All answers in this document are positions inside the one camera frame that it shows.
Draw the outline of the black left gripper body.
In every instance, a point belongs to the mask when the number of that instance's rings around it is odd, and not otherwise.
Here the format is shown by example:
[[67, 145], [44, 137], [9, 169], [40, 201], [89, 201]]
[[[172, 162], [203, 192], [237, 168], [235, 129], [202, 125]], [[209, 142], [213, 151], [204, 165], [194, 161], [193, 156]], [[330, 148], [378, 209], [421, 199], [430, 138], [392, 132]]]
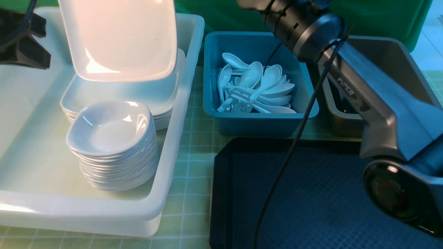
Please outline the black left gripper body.
[[[23, 23], [25, 13], [1, 8], [1, 38], [13, 34]], [[36, 40], [46, 37], [46, 19], [32, 13], [27, 25], [7, 43], [1, 43], [1, 64], [49, 69], [51, 54]]]

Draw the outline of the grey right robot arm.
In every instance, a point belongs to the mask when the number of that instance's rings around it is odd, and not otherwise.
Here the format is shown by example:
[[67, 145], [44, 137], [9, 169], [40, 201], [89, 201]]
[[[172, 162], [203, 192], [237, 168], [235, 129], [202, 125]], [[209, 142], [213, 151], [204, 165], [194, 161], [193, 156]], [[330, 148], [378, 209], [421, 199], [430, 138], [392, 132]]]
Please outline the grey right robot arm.
[[321, 0], [238, 0], [301, 62], [315, 63], [365, 122], [363, 184], [386, 215], [442, 237], [442, 109], [416, 99], [346, 39]]

